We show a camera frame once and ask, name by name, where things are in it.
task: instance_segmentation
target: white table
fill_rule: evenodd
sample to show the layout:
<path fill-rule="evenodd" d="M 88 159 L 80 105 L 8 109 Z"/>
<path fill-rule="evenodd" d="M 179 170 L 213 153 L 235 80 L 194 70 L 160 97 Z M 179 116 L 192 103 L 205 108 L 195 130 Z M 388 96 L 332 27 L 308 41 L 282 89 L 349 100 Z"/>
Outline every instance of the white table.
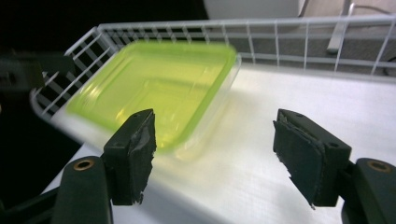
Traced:
<path fill-rule="evenodd" d="M 115 223 L 342 223 L 341 199 L 314 211 L 289 180 L 272 149 L 277 110 L 333 133 L 352 146 L 353 162 L 396 164 L 395 96 L 390 78 L 243 64 L 224 109 L 193 147 L 202 153 L 156 155 L 145 200 L 114 207 Z M 74 159 L 100 154 L 85 144 Z"/>
<path fill-rule="evenodd" d="M 297 18 L 305 0 L 204 0 L 210 20 Z"/>

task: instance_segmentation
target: translucent container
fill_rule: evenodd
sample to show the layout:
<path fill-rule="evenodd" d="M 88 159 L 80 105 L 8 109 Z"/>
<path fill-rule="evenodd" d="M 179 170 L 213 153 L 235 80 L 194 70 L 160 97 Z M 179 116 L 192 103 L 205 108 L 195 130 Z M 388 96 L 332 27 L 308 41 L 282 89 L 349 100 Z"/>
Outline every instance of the translucent container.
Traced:
<path fill-rule="evenodd" d="M 239 65 L 234 48 L 224 44 L 129 44 L 72 97 L 65 110 L 114 133 L 133 113 L 153 108 L 158 151 L 170 151 L 189 138 L 196 140 L 192 133 L 197 126 L 202 132 L 219 109 Z"/>

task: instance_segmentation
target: white wire basket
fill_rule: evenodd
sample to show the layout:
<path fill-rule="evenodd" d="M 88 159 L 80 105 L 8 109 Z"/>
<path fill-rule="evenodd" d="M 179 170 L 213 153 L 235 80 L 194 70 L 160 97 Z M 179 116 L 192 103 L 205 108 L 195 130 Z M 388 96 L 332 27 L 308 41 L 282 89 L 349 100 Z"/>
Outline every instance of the white wire basket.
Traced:
<path fill-rule="evenodd" d="M 135 41 L 205 41 L 233 45 L 243 63 L 389 77 L 396 69 L 396 16 L 280 20 L 110 23 L 93 27 L 65 55 L 76 73 L 44 73 L 46 88 L 34 90 L 38 116 L 51 117 L 127 44 Z"/>
<path fill-rule="evenodd" d="M 301 206 L 304 198 L 298 197 L 271 150 L 271 120 L 283 105 L 306 109 L 297 111 L 315 115 L 315 121 L 337 130 L 335 134 L 346 137 L 357 149 L 352 161 L 364 156 L 394 163 L 395 22 L 396 16 L 390 15 L 101 24 L 65 53 L 73 57 L 77 72 L 45 73 L 46 88 L 32 91 L 31 103 L 39 117 L 57 125 L 56 117 L 71 97 L 113 55 L 135 41 L 233 45 L 243 62 L 223 121 L 216 123 L 215 132 L 209 132 L 214 133 L 212 138 L 197 147 L 206 150 L 205 160 L 181 164 L 157 158 L 152 179 L 224 218 L 225 223 L 340 223 L 340 203 L 337 210 L 315 213 Z M 271 71 L 285 67 L 304 71 L 306 77 L 257 72 L 251 67 Z M 317 78 L 321 71 L 334 76 Z M 351 73 L 355 79 L 349 82 Z M 393 85 L 368 87 L 355 82 L 356 77 Z M 127 218 L 130 211 L 122 215 Z"/>

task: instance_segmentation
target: wire basket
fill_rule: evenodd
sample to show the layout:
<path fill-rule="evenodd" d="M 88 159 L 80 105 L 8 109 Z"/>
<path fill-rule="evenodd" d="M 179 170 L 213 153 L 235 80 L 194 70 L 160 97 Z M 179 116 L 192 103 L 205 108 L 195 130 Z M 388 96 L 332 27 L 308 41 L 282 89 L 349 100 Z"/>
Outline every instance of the wire basket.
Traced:
<path fill-rule="evenodd" d="M 93 27 L 65 55 L 76 73 L 44 73 L 46 88 L 33 90 L 38 116 L 51 117 L 121 48 L 135 41 L 205 41 L 233 45 L 243 63 L 263 63 L 363 76 L 396 70 L 396 16 L 282 20 L 110 23 Z"/>

